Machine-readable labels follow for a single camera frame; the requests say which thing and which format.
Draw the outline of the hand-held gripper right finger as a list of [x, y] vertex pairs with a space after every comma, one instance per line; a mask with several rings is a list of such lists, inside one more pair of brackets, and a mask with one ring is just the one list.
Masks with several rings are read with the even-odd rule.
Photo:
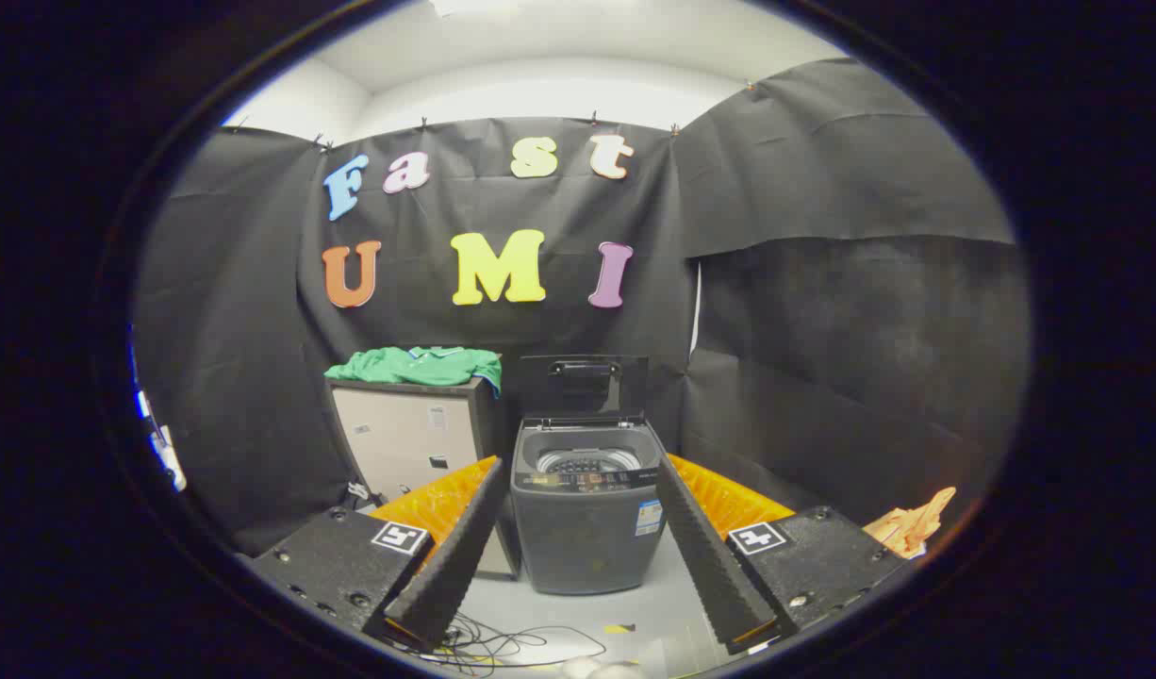
[[655, 490], [704, 615], [732, 654], [822, 628], [909, 566], [836, 508], [796, 512], [677, 456], [664, 456]]

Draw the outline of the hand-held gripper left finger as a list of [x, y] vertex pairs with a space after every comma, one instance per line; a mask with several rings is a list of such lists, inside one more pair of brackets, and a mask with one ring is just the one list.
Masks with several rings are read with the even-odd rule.
[[414, 652], [444, 643], [507, 490], [496, 456], [361, 512], [333, 507], [251, 569], [329, 623]]

